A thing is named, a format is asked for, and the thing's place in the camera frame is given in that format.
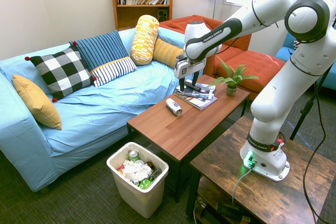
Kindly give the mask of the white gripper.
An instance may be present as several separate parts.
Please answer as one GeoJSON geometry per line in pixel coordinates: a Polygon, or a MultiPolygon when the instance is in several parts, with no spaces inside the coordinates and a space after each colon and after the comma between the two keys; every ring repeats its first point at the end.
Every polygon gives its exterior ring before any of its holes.
{"type": "Polygon", "coordinates": [[[205,68],[206,59],[200,62],[190,63],[188,59],[177,62],[174,69],[174,76],[179,79],[180,91],[184,91],[185,77],[189,74],[193,74],[192,85],[196,86],[199,73],[197,71],[205,68]]]}

